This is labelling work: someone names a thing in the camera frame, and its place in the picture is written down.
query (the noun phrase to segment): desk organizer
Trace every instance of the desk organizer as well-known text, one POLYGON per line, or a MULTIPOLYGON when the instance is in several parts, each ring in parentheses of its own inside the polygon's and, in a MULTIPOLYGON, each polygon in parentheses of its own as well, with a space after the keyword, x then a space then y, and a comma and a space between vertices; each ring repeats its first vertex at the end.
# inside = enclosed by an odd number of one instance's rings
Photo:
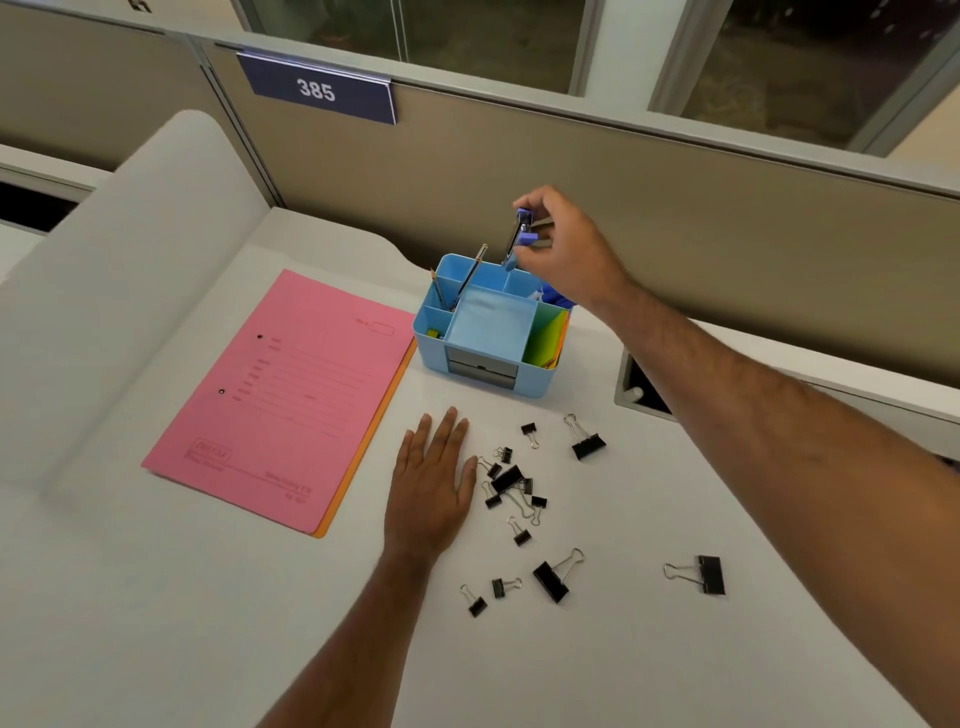
MULTIPOLYGON (((463 255, 444 255, 441 259, 437 283, 447 304, 456 299, 472 265, 473 258, 463 255)), ((431 285, 414 319, 423 364, 437 372, 495 384, 524 397, 542 397, 557 367, 547 369, 529 363, 537 354, 536 347, 530 346, 531 340, 558 316, 570 313, 530 299, 542 285, 542 280, 526 271, 514 269, 508 273, 494 263, 480 263, 453 312, 444 309, 431 285)))

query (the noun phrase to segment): cubicle partition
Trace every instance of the cubicle partition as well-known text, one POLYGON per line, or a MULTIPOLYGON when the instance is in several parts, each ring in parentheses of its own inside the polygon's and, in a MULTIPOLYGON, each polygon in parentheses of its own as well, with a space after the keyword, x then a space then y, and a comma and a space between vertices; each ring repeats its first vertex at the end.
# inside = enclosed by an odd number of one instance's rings
POLYGON ((495 257, 511 200, 552 182, 691 315, 960 384, 957 181, 658 114, 598 119, 585 99, 294 41, 105 19, 0 2, 0 61, 22 69, 0 78, 0 142, 112 168, 201 109, 280 204, 424 265, 484 243, 495 257), (391 77, 398 123, 256 95, 241 49, 391 77))
POLYGON ((297 211, 428 264, 502 251, 510 202, 552 182, 690 314, 960 382, 955 199, 407 82, 379 124, 254 95, 235 49, 204 50, 297 211))
POLYGON ((198 109, 273 199, 186 37, 0 2, 0 68, 0 144, 112 171, 198 109))

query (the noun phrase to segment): desk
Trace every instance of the desk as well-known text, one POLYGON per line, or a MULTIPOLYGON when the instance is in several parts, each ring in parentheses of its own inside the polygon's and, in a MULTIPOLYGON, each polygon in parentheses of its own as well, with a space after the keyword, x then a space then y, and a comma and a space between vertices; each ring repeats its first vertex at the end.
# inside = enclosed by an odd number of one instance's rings
POLYGON ((7 539, 0 711, 11 726, 253 725, 336 627, 382 546, 403 430, 455 404, 466 454, 510 446, 550 499, 517 548, 477 489, 435 569, 396 726, 922 726, 820 611, 686 437, 614 406, 622 347, 577 310, 546 397, 415 357, 326 538, 315 541, 139 468, 283 269, 416 310, 429 275, 387 241, 272 210, 7 539), (575 412, 608 446, 579 463, 575 412), (519 426, 536 422, 532 450, 519 426), (586 562, 554 604, 531 570, 586 562), (723 558, 729 596, 663 562, 723 558), (524 586, 493 602, 490 580, 524 586), (468 611, 463 583, 490 608, 468 611))

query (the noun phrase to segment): person's right hand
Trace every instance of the person's right hand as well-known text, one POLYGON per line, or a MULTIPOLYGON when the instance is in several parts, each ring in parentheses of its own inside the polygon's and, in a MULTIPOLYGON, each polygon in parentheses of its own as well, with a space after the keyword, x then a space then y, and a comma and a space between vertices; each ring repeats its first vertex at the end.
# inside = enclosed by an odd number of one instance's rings
POLYGON ((594 308, 616 296, 630 277, 593 221, 554 187, 547 185, 524 195, 514 208, 534 210, 535 219, 553 218, 553 224, 537 228, 541 238, 550 238, 550 248, 516 246, 520 267, 543 279, 571 301, 594 308))

